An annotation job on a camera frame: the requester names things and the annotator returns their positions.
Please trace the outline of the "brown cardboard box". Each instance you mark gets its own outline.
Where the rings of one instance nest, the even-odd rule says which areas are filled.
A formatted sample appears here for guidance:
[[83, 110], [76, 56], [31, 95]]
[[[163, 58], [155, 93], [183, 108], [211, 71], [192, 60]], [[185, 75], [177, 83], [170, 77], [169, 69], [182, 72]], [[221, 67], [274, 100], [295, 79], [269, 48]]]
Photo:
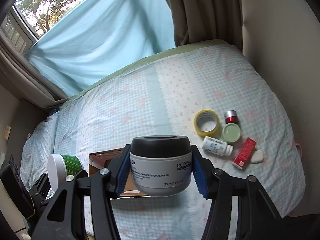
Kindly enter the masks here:
[[134, 185], [131, 175], [130, 145], [114, 150], [94, 152], [89, 154], [89, 175], [92, 176], [104, 168], [111, 172], [108, 191], [111, 198], [147, 197]]

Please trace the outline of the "red silver small jar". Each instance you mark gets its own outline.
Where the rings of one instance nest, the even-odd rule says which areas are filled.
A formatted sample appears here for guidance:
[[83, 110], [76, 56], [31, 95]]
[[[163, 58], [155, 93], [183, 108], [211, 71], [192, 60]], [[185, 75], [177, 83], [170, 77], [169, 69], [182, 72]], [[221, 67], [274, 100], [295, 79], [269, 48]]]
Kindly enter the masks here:
[[226, 124], [238, 124], [238, 114], [235, 110], [229, 110], [224, 113], [225, 123]]

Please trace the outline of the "white round jar lid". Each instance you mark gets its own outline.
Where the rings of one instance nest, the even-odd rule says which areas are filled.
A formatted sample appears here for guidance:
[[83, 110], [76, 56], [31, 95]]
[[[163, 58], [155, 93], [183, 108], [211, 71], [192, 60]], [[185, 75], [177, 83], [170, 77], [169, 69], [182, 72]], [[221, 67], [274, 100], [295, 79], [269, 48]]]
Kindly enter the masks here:
[[84, 167], [74, 155], [50, 154], [47, 160], [47, 172], [53, 192], [65, 181], [68, 175], [75, 176]]

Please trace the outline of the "patterned quilt bedspread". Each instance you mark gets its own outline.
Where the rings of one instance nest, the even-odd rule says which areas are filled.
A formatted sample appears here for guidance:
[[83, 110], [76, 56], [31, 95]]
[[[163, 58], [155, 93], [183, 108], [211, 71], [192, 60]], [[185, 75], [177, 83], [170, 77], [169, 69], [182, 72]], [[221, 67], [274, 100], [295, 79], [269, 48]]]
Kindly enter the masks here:
[[91, 153], [122, 148], [138, 136], [185, 135], [201, 146], [193, 119], [204, 109], [220, 120], [235, 110], [241, 128], [235, 149], [251, 138], [264, 153], [262, 163], [243, 170], [232, 158], [210, 154], [214, 166], [235, 177], [256, 176], [280, 215], [288, 215], [302, 200], [305, 176], [287, 113], [242, 53], [216, 42], [149, 57], [71, 97], [26, 141], [22, 181], [30, 189], [52, 153], [75, 155], [88, 168]]

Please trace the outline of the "white earbuds case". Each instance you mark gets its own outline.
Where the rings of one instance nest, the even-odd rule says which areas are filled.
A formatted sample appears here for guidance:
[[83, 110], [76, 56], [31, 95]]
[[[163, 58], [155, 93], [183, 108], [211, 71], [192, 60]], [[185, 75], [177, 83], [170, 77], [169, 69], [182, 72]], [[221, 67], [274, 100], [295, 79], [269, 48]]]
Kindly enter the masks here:
[[258, 164], [258, 163], [262, 163], [263, 161], [264, 161], [264, 152], [262, 150], [254, 151], [251, 157], [251, 163]]

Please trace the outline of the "light blue curtain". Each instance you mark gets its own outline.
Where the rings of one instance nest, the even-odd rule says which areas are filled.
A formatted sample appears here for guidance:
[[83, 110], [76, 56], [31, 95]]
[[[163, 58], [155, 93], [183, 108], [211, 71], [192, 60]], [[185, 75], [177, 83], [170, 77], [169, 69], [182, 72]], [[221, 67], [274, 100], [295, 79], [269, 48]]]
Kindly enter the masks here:
[[84, 0], [27, 53], [27, 60], [68, 96], [175, 47], [165, 0]]

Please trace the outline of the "white vitamin bottle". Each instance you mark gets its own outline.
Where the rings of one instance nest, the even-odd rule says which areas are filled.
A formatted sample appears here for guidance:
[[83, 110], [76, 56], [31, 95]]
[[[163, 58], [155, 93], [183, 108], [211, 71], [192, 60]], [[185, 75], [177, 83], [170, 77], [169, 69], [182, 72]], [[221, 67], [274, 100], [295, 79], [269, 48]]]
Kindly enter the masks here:
[[233, 152], [233, 146], [227, 144], [224, 141], [211, 138], [211, 137], [204, 137], [202, 150], [204, 152], [220, 155], [220, 156], [230, 156]]

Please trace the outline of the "grey black cosmetic jar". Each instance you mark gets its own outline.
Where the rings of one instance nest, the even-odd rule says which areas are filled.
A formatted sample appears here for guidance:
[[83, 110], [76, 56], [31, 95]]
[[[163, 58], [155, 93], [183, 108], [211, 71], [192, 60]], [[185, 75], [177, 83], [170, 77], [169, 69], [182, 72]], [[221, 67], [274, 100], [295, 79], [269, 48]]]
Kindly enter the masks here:
[[191, 181], [190, 141], [183, 135], [135, 137], [130, 163], [133, 183], [140, 192], [154, 197], [173, 196]]

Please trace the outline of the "yellow packing tape roll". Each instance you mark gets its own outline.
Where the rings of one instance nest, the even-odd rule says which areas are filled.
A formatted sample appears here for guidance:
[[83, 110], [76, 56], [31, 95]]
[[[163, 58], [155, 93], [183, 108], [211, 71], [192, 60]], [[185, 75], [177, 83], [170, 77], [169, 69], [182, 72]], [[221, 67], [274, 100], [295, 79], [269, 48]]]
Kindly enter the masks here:
[[202, 138], [218, 138], [220, 136], [220, 119], [218, 115], [210, 109], [204, 109], [196, 113], [193, 123], [196, 134]]

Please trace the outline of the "pale green round tin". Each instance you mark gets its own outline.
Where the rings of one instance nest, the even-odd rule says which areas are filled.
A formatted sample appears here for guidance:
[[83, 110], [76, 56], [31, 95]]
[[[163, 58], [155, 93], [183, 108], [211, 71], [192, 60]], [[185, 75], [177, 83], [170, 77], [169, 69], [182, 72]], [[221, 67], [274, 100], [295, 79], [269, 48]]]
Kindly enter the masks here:
[[227, 143], [234, 143], [240, 139], [241, 129], [237, 124], [228, 123], [222, 129], [222, 137]]

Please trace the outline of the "beige brown curtain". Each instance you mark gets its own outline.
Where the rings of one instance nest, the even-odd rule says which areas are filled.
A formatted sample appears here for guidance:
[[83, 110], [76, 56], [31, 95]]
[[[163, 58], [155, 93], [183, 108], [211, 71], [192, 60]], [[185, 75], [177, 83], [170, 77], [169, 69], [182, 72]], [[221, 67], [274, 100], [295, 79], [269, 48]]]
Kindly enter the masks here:
[[223, 40], [242, 50], [241, 0], [166, 0], [176, 46]]

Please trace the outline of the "red white carton box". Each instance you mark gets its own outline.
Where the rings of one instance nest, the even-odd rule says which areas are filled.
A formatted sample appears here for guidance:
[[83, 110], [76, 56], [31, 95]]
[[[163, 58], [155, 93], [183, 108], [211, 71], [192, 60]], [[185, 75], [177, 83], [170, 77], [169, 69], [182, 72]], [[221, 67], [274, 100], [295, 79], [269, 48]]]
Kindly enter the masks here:
[[242, 148], [238, 152], [237, 156], [233, 160], [232, 165], [239, 169], [243, 169], [244, 167], [246, 167], [255, 149], [255, 146], [256, 146], [256, 141], [248, 137], [244, 142]]

